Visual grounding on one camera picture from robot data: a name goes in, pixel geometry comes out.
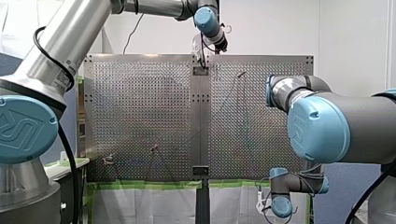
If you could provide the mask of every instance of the pegboard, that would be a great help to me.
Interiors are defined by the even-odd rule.
[[[199,77],[194,66],[190,55],[87,57],[90,181],[191,180],[197,164],[216,179],[257,179],[274,166],[301,170],[286,115],[265,107],[264,86],[270,74],[312,75],[311,57],[215,55]],[[105,164],[110,155],[113,164]]]
[[[190,61],[180,55],[87,58],[90,181],[191,179]],[[105,164],[109,156],[112,164]]]
[[[313,75],[313,58],[213,56],[210,62],[210,178],[260,179],[273,167],[302,170],[290,146],[287,116],[265,106],[264,90],[270,75]]]

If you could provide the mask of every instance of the cable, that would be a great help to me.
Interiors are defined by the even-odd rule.
[[[321,165],[322,165],[321,163],[318,163],[318,164],[314,165],[314,167],[312,167],[311,169],[300,171],[300,173],[301,174],[310,173],[310,172],[315,171],[316,169],[318,169]]]
[[[66,74],[67,78],[69,79],[69,86],[67,88],[66,91],[70,91],[74,85],[75,85],[75,80],[74,80],[74,76],[73,74],[63,65],[61,64],[59,61],[56,61],[54,58],[52,58],[44,49],[43,47],[41,47],[39,41],[38,41],[38,34],[40,34],[40,32],[44,31],[46,29],[46,26],[40,27],[37,30],[35,30],[35,33],[33,35],[33,42],[35,42],[35,46],[41,51],[42,54],[44,54],[44,56],[46,56],[48,59],[50,59],[53,63],[55,63],[56,65],[58,65]]]
[[[126,42],[126,45],[124,47],[124,50],[122,52],[122,54],[125,54],[126,49],[128,48],[129,42],[131,41],[131,37],[134,34],[134,32],[136,32],[137,27],[139,27],[140,22],[142,21],[143,17],[145,16],[145,14],[142,14],[139,18],[139,20],[137,21],[136,25],[134,26],[134,30],[129,34],[128,36],[128,41]]]
[[[64,144],[64,151],[66,152],[67,158],[70,162],[70,170],[72,172],[72,180],[73,180],[73,224],[78,224],[78,216],[79,216],[79,202],[80,198],[78,195],[78,171],[76,166],[76,161],[74,159],[72,148],[67,141],[66,134],[64,133],[64,129],[62,125],[59,124],[58,134],[61,137],[62,144]]]
[[[138,0],[134,0],[134,10],[136,15],[139,14],[139,1]]]
[[[205,41],[204,41],[204,34],[201,32],[201,41],[202,41],[202,43],[205,45],[205,47],[208,49],[208,50],[210,50],[210,51],[212,51],[212,52],[216,52],[215,50],[213,50],[213,49],[211,49],[206,43],[205,43]]]
[[[396,159],[390,164],[388,169],[373,183],[370,188],[368,188],[358,202],[355,204],[353,209],[350,211],[349,215],[346,218],[346,224],[349,224],[353,217],[355,216],[356,212],[361,208],[361,205],[366,201],[366,199],[370,196],[370,194],[390,175],[392,171],[396,168]]]
[[[201,52],[202,58],[199,61],[199,64],[202,68],[206,69],[206,59],[205,59],[205,52],[204,52],[204,40],[202,39],[203,34],[201,33]]]

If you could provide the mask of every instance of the white cloth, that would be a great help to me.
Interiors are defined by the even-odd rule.
[[[195,224],[196,189],[99,190],[92,224]]]

